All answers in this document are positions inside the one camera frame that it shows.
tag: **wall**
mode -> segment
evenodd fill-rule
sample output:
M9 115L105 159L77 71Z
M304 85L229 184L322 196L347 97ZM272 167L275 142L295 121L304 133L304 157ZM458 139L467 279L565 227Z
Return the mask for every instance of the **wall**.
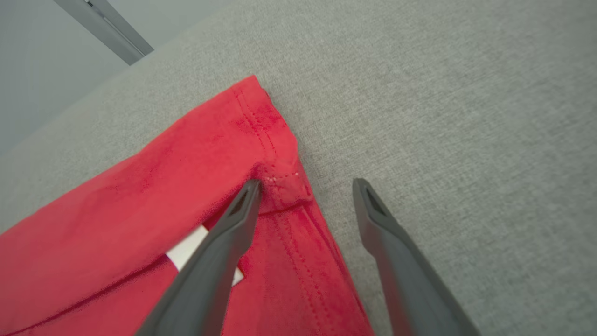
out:
M0 155L127 67L51 0L0 1Z
M108 1L154 49L157 49L234 0Z

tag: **seam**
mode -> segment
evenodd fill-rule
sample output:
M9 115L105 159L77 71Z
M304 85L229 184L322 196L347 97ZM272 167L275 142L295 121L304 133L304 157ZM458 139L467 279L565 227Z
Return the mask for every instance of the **seam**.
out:
M273 153L274 153L274 158L277 159L278 158L278 152L276 151L276 147L273 145L272 138L270 138L269 134L267 134L267 132L265 131L265 128L263 127L263 125L261 124L261 122L259 122L259 119L257 119L257 116L255 115L255 113L253 113L253 110L249 107L249 104L247 104L247 100L245 99L245 93L242 91L241 88L239 89L239 91L241 92L242 98L243 98L243 100L245 102L245 105L247 106L247 110L251 113L251 115L255 119L255 123L257 125L259 125L259 127L261 127L261 130L262 130L263 134L265 134L265 136L269 140L269 144L270 144L270 146L272 146L272 150L273 150Z
M307 211L307 209L305 209L304 204L301 205L301 209L307 215L307 218L309 219L311 226L315 227L316 230L319 231L319 234L321 235L321 232L320 232L319 228L317 227L317 225L315 225L315 221L311 218L311 216L310 216L309 212ZM331 323L330 311L328 310L328 307L326 306L325 301L324 301L324 295L319 290L319 285L317 285L316 283L314 283L313 287L317 290L317 294L319 295L319 302L321 303L321 307L324 308L325 317L326 317L326 320L327 320L327 326L330 328L331 333L333 335L336 335L336 330L334 329L334 327L332 326L333 324Z
M288 219L285 218L284 216L281 216L281 217L284 218L284 221L286 224L286 225L284 225L284 229L285 229L284 231L287 232L288 239L292 240L292 243L295 244L294 239L292 238L292 234L290 233L290 229L288 228L290 226ZM296 266L296 262L292 256L291 251L290 251L290 247L284 243L284 239L282 238L282 231L278 231L278 230L276 230L276 231L278 232L277 236L278 236L278 239L280 240L280 242L282 243L282 247L284 248L284 251L286 251L286 254L290 258L290 261L292 262L294 272L296 273L297 276L299 276L299 268ZM297 251L297 254L298 254L298 257L301 259L301 261L304 263L303 256L301 256L298 251ZM305 295L307 292L306 286L302 281L299 281L299 282L300 282L300 284L301 284L300 286L302 287L302 290L303 290L303 295ZM313 318L315 319L315 323L317 324L318 331L321 332L321 322L319 321L317 312L315 311L315 306L313 305L313 300L311 300L311 297L309 297L308 295L305 295L305 297L307 297L307 303L309 303L309 308L311 308L311 314L312 314Z
M259 140L259 143L261 144L261 148L263 148L264 154L267 155L267 151L265 149L265 146L263 145L263 141L262 141L261 137L259 136L259 132L257 131L257 129L255 128L255 126L251 123L251 121L249 120L249 118L245 114L245 109L242 107L241 100L240 100L239 96L235 95L235 97L236 97L236 101L238 102L238 106L241 108L241 114L242 114L242 116L245 117L245 120L247 121L247 124L249 124L249 126L251 126L251 128L253 129L253 133L255 133L255 136Z
M236 97L238 99L239 105L241 104L241 101L239 99L240 96L242 96L242 100L245 103L246 106L246 110L253 116L253 119L255 120L255 123L261 128L261 132L267 137L270 146L272 147L272 151L273 151L273 160L272 161L276 161L278 159L278 152L276 150L276 147L273 145L273 141L272 138L269 136L269 134L267 134L267 132L265 131L265 128L263 127L263 125L261 124L261 122L259 122L259 119L257 119L257 116L255 115L255 113L253 112L253 110L251 109L251 107L249 106L249 104L247 104L247 100L245 98L245 93L244 91L242 91L242 88L239 88L239 95ZM263 145L263 141L261 140L259 131L257 130L256 127L254 127L253 125L251 125L251 127L253 128L253 131L255 132L255 134L257 135L257 137L259 138L259 141L261 142L261 147L263 148L263 151L265 153L266 156L266 160L268 159L269 153L267 152L267 150L265 149L265 146ZM273 183L273 186L276 187L278 190L282 189L282 187L280 187L277 183L276 183L276 175L274 174L274 170L276 169L276 166L272 163L270 164L272 167L272 173L271 173L271 178L270 181ZM263 169L265 170L265 173L267 175L270 175L270 173L267 171L266 165L263 166ZM273 204L274 206L278 207L278 208L282 208L282 201L278 200L276 198L273 198Z

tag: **red garment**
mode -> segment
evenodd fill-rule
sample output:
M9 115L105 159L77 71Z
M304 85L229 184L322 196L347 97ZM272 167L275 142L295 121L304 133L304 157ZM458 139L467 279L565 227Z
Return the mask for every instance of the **red garment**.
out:
M372 335L290 129L255 77L0 236L0 335L134 335L249 179L264 194L223 335Z

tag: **white label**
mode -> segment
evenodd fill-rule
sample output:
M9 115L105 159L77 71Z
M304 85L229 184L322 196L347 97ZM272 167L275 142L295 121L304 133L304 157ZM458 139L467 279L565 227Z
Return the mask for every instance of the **white label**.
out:
M176 266L176 269L178 269L179 272L187 263L187 261L189 261L190 256L193 255L195 250L197 250L203 239L207 237L208 233L209 231L207 231L205 226L200 225L195 231L193 231L170 251L166 252L166 255L168 258L170 258L170 260L172 260L172 263L174 266ZM242 275L242 272L237 267L236 270L234 270L232 286L241 281L243 277L244 276Z

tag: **gray upholstery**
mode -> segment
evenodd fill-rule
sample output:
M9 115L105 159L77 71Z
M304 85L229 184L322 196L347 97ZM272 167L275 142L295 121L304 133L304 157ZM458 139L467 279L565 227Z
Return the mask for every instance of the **gray upholstery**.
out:
M0 158L0 221L255 73L378 335L367 178L486 335L597 332L597 2L239 0Z

